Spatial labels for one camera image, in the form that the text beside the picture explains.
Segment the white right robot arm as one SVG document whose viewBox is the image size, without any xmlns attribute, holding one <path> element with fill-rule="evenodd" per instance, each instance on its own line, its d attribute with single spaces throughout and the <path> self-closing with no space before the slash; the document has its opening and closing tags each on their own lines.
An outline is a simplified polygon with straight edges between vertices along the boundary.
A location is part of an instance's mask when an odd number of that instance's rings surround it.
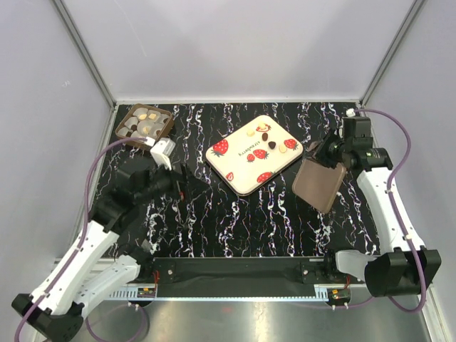
<svg viewBox="0 0 456 342">
<path fill-rule="evenodd" d="M 414 229 L 395 184 L 400 166 L 393 165 L 386 149 L 374 147 L 371 120 L 357 113 L 343 117 L 341 128 L 329 130 L 304 164 L 311 170 L 310 194 L 304 199 L 323 213 L 332 207 L 346 173 L 352 173 L 380 241 L 378 256 L 354 249 L 331 252 L 324 276 L 335 283 L 348 275 L 359 278 L 374 297 L 424 297 L 442 260 Z"/>
</svg>

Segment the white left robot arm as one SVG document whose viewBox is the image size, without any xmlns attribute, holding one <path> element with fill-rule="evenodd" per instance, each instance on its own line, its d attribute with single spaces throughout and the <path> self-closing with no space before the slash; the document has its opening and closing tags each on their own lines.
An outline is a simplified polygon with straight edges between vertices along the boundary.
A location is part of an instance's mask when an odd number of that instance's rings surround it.
<svg viewBox="0 0 456 342">
<path fill-rule="evenodd" d="M 121 165 L 56 268 L 32 293 L 18 294 L 13 300 L 21 323 L 50 341 L 71 341 L 90 312 L 110 294 L 131 281 L 145 282 L 157 275 L 151 253 L 141 244 L 130 244 L 110 267 L 86 279 L 105 251 L 143 221 L 142 209 L 163 196 L 191 202 L 207 187 L 185 164 L 155 166 L 139 157 Z"/>
</svg>

